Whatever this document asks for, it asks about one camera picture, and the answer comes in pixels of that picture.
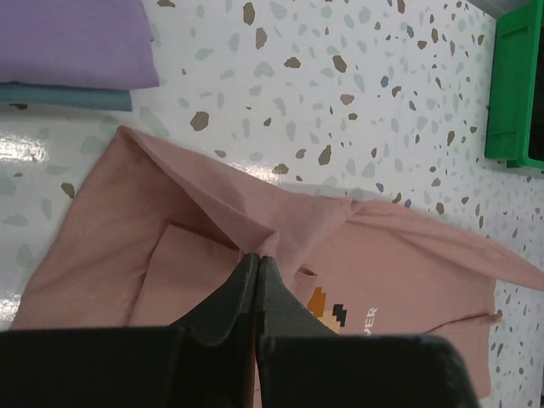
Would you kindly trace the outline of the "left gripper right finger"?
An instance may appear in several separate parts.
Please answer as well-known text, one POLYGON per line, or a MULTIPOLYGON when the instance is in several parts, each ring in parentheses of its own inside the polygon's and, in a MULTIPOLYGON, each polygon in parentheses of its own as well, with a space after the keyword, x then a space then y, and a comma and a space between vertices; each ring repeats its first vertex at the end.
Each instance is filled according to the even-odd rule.
POLYGON ((264 407, 476 407, 461 356, 441 337, 341 336, 258 267, 256 357, 264 407))

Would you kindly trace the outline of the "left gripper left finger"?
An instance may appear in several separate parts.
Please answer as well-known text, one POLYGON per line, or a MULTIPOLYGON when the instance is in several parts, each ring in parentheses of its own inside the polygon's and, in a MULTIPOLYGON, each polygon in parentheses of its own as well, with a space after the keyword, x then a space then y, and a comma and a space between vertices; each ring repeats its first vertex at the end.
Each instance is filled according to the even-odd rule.
POLYGON ((2 406, 251 406, 258 263, 167 326, 4 332, 2 406))

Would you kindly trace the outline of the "pink printed t shirt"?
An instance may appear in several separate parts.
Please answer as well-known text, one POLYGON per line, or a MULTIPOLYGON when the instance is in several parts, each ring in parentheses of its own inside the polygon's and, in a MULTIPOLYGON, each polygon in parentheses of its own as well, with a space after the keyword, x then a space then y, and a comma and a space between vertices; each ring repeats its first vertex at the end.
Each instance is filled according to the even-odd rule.
POLYGON ((248 253, 336 334, 429 333, 490 393, 495 286, 543 288, 506 248, 386 201, 289 192, 119 127, 32 274, 14 329, 165 326, 248 253))

